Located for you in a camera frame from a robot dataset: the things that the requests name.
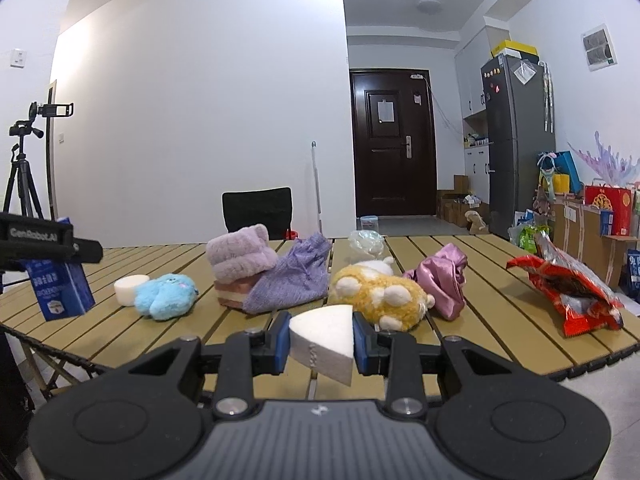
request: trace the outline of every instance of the pink satin fabric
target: pink satin fabric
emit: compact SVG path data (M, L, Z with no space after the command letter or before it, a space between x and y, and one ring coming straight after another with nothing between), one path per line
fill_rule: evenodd
M405 278L414 280L424 291L431 294L435 307L444 319L456 319L465 306L462 285L465 284L463 270L466 254L454 244L447 244L433 256L428 256L417 269L408 270Z

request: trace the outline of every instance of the door lock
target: door lock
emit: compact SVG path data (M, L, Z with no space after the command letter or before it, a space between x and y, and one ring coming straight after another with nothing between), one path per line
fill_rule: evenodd
M411 135L407 135L405 139L406 142L401 142L400 144L406 146L406 158L412 158Z

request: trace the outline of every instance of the black chair backrest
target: black chair backrest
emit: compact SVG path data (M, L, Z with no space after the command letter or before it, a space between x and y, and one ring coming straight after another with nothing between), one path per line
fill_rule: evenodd
M250 225L264 224L269 240L282 240L291 229L291 188L223 193L222 214L230 233Z

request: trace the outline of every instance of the blue gripper pad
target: blue gripper pad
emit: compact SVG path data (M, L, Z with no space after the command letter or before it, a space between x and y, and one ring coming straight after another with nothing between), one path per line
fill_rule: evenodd
M291 321L291 314L286 313L286 320L275 334L275 365L279 374L283 373L284 367L287 364L287 357L289 355L289 349L291 346L291 340L289 338L289 321Z
M361 374L366 373L369 359L366 338L355 319L353 320L353 357L356 360L358 372Z

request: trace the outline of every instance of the red gift box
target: red gift box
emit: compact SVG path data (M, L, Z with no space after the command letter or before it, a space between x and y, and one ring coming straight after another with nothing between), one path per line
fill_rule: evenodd
M585 186L584 201L600 209L613 211L611 234L629 236L633 199L626 187Z

